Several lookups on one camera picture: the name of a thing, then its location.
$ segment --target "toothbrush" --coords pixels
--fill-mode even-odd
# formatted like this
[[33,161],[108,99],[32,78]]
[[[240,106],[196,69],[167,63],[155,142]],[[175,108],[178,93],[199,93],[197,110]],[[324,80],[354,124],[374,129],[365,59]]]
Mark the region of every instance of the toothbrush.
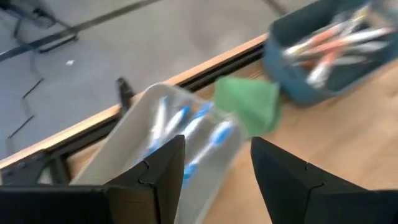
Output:
[[183,188],[187,186],[189,180],[195,174],[196,169],[200,161],[211,151],[220,147],[229,135],[232,133],[233,123],[232,121],[223,121],[216,126],[212,134],[210,135],[209,141],[206,146],[199,152],[197,156],[187,165],[184,169],[183,177]]
[[175,131],[180,123],[187,117],[191,107],[189,105],[184,106],[179,112],[177,112],[172,119],[167,123],[164,137],[167,138]]
[[210,108],[213,106],[213,102],[209,102],[204,104],[199,112],[195,115],[193,120],[185,127],[185,129],[181,132],[184,135],[185,139],[190,139],[191,135],[195,132],[195,130],[199,127],[200,123],[205,119],[206,114],[210,111]]
[[155,116],[155,123],[150,131],[149,145],[147,147],[147,154],[152,154],[156,151],[162,144],[162,138],[165,133],[165,122],[167,117],[167,97],[161,97],[159,100],[159,105],[157,107],[157,112]]

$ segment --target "blue plastic bin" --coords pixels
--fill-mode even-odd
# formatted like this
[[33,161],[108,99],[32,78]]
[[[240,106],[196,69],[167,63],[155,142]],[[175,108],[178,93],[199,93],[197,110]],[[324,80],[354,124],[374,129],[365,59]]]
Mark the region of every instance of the blue plastic bin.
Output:
[[282,52],[286,47],[328,25],[341,10],[356,9],[366,2],[367,0],[319,0],[271,24],[263,63],[267,73],[280,83],[297,104],[310,106],[341,95],[356,86],[375,69],[398,56],[398,34],[388,35],[384,39],[389,41],[390,45],[372,55],[373,62],[366,65],[334,67],[327,89],[315,89],[308,85],[305,82],[308,72],[302,67],[292,66],[283,57]]

